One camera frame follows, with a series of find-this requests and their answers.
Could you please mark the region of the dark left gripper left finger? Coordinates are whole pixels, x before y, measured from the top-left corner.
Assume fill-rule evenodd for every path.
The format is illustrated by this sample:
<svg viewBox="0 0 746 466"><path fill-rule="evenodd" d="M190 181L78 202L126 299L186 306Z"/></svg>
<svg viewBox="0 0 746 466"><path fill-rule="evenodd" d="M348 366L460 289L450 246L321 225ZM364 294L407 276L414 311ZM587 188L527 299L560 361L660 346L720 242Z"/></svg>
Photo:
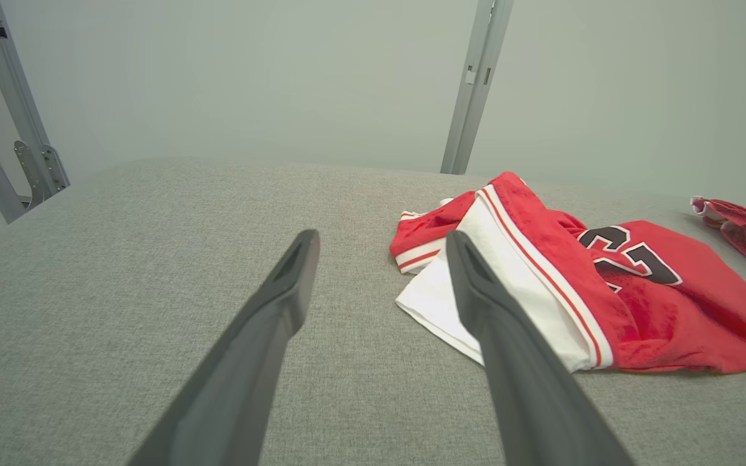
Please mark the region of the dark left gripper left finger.
<svg viewBox="0 0 746 466"><path fill-rule="evenodd" d="M302 328L319 263L301 231L184 384L130 465L257 465L288 342Z"/></svg>

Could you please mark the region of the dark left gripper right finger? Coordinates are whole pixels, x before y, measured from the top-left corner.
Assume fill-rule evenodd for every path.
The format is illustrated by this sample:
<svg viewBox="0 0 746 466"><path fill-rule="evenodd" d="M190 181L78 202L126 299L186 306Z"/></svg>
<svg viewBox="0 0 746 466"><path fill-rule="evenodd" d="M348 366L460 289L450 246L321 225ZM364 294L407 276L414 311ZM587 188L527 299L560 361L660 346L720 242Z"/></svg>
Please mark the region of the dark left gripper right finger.
<svg viewBox="0 0 746 466"><path fill-rule="evenodd" d="M446 254L459 319L480 343L506 464L633 464L468 235L448 233Z"/></svg>

